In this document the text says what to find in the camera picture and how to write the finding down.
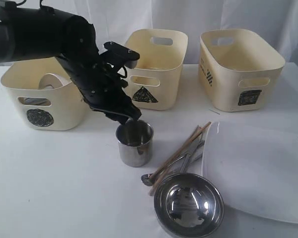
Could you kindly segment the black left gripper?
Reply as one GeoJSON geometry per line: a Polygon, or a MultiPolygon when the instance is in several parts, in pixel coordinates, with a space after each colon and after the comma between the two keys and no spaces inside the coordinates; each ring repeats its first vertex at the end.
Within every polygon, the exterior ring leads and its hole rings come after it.
{"type": "Polygon", "coordinates": [[[141,117],[141,110],[123,91],[128,84],[120,69],[105,62],[97,48],[63,52],[56,59],[91,109],[120,124],[141,117]]]}

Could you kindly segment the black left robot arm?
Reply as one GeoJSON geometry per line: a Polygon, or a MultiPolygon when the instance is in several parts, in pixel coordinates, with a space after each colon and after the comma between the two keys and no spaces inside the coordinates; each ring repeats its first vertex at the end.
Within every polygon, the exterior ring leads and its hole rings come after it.
{"type": "Polygon", "coordinates": [[[89,107],[125,124],[141,111],[124,92],[127,71],[140,55],[116,42],[96,44],[93,24],[84,17],[40,5],[22,8],[0,0],[0,62],[56,58],[89,107]]]}

